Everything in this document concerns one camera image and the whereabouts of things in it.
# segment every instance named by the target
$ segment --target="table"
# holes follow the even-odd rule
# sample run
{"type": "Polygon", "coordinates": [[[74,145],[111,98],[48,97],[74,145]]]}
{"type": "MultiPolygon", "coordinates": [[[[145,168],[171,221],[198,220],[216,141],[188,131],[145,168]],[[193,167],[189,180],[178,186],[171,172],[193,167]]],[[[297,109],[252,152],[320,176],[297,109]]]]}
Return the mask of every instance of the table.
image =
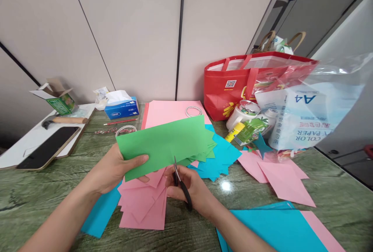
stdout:
{"type": "MultiPolygon", "coordinates": [[[[141,121],[140,117],[130,123],[140,129],[141,121]]],[[[95,111],[72,155],[55,160],[45,170],[0,170],[0,251],[21,247],[115,143],[114,133],[94,134],[108,129],[110,126],[103,126],[107,122],[103,111],[95,111]]],[[[226,136],[224,122],[213,125],[217,134],[226,136]]],[[[317,205],[311,208],[294,203],[295,207],[312,210],[346,251],[372,251],[373,193],[314,149],[294,161],[310,177],[303,183],[317,205]]],[[[239,163],[229,168],[228,176],[204,181],[229,209],[281,201],[239,163]]],[[[164,231],[121,229],[121,216],[117,207],[101,239],[79,234],[72,251],[220,251],[214,226],[196,211],[188,212],[183,202],[167,199],[164,231]]]]}

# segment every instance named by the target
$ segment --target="white container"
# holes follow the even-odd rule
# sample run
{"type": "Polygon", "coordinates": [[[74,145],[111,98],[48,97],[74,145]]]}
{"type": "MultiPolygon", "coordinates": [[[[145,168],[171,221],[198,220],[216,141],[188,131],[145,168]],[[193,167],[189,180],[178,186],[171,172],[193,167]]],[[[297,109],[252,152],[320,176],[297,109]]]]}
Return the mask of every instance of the white container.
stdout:
{"type": "Polygon", "coordinates": [[[260,107],[256,103],[241,100],[227,121],[228,131],[231,131],[239,122],[244,123],[245,121],[256,118],[259,112],[260,107]]]}
{"type": "Polygon", "coordinates": [[[265,128],[265,130],[261,132],[262,136],[268,133],[275,126],[277,114],[277,110],[268,109],[265,113],[260,113],[257,115],[256,118],[262,120],[263,123],[268,125],[267,128],[265,128]]]}

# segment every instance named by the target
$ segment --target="scissors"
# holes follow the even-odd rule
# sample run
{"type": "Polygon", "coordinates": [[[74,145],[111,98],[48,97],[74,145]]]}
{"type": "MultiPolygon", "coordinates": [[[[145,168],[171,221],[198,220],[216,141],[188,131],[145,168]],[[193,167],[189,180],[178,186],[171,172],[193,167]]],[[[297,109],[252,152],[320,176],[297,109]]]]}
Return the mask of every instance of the scissors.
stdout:
{"type": "Polygon", "coordinates": [[[186,201],[187,201],[186,202],[186,208],[189,211],[192,211],[193,210],[192,199],[190,198],[190,195],[189,195],[187,187],[185,186],[184,182],[181,181],[181,179],[180,179],[180,176],[179,176],[179,173],[178,173],[178,165],[176,163],[176,157],[175,156],[174,156],[174,159],[175,159],[175,163],[174,163],[175,172],[173,173],[174,184],[175,184],[175,186],[178,186],[179,183],[180,183],[180,187],[183,190],[185,198],[186,198],[186,201]]]}

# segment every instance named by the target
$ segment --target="red pencil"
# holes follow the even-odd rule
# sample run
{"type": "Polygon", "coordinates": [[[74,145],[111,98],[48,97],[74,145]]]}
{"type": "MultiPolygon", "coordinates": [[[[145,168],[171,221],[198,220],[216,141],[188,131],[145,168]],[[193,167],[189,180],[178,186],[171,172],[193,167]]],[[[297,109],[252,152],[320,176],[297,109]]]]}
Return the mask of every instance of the red pencil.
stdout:
{"type": "Polygon", "coordinates": [[[135,120],[139,120],[139,118],[136,118],[136,119],[130,119],[130,120],[124,120],[124,121],[118,121],[118,122],[106,123],[106,124],[104,124],[104,126],[107,126],[107,125],[113,125],[113,124],[118,124],[118,123],[124,123],[124,122],[130,122],[130,121],[135,121],[135,120]]]}

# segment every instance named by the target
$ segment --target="glue stick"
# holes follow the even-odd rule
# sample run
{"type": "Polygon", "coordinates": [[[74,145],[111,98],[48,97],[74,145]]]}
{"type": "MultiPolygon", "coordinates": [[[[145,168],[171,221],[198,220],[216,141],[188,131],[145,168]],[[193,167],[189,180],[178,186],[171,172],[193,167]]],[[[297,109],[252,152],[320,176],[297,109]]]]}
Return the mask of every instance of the glue stick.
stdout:
{"type": "Polygon", "coordinates": [[[229,134],[225,137],[225,140],[228,141],[228,142],[231,142],[236,135],[238,135],[238,133],[240,131],[242,131],[242,129],[245,127],[245,125],[241,122],[238,122],[236,124],[236,126],[234,126],[234,128],[229,132],[229,134]]]}

